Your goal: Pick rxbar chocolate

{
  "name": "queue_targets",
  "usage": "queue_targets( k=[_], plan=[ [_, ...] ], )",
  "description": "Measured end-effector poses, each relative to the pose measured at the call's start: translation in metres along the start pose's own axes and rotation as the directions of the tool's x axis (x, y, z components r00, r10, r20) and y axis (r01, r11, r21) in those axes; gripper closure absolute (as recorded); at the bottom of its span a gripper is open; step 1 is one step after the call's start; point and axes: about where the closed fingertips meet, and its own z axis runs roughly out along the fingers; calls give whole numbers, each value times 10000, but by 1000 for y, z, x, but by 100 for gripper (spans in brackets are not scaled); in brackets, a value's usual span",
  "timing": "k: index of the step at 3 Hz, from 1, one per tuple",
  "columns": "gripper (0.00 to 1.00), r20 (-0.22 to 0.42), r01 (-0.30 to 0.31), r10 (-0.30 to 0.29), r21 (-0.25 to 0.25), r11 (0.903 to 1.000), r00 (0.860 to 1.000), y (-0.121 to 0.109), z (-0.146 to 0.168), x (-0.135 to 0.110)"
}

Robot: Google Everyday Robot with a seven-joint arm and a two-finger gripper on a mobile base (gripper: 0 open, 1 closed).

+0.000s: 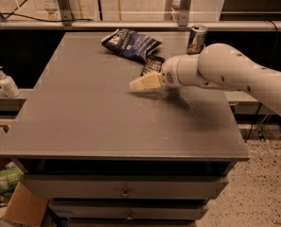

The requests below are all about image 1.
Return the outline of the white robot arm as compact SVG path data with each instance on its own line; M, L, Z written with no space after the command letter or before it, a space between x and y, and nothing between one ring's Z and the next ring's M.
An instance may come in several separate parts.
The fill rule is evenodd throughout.
M186 86L242 91L281 116L281 72L255 63L228 44L210 44L199 54L172 57L159 72L130 83L134 91Z

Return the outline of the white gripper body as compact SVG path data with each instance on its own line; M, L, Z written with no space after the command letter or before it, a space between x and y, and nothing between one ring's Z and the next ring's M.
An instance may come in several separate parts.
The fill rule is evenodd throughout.
M198 58L198 55L181 55L167 59L161 70L163 83L171 88L198 86L201 82Z

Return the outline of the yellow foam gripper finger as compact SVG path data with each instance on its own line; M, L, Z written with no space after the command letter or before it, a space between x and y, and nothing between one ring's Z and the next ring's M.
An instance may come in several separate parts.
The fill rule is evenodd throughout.
M130 88L134 91L157 89L162 87L161 75L155 71L145 74L130 82Z

